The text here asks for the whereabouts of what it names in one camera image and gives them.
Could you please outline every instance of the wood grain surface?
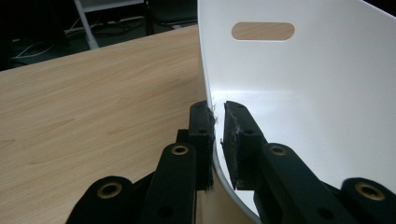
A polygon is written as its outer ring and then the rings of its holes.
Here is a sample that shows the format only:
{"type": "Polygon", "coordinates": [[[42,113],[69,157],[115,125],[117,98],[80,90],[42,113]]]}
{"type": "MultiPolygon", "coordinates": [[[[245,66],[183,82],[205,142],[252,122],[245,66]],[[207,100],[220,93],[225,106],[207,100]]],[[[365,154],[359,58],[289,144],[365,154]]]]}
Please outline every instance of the wood grain surface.
{"type": "Polygon", "coordinates": [[[198,58],[192,26],[1,72],[0,223],[65,223],[94,181],[154,171],[203,100],[198,58]]]}

